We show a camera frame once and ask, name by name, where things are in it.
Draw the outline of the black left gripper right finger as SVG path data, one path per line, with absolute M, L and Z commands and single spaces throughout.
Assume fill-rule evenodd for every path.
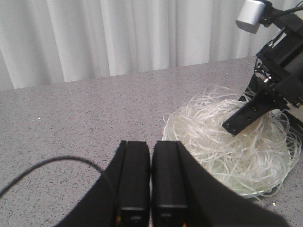
M 286 220 L 212 177 L 179 141 L 158 141 L 152 156 L 155 227 L 286 227 Z

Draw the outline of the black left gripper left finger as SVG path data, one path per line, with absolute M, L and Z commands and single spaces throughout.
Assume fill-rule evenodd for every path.
M 146 142 L 121 141 L 104 174 L 59 227 L 146 227 L 150 153 Z

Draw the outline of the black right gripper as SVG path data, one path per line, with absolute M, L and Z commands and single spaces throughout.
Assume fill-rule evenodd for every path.
M 303 21 L 295 14 L 275 15 L 269 22 L 282 31 L 258 53 L 260 63 L 239 101 L 247 102 L 222 126 L 236 136 L 269 111 L 303 105 Z

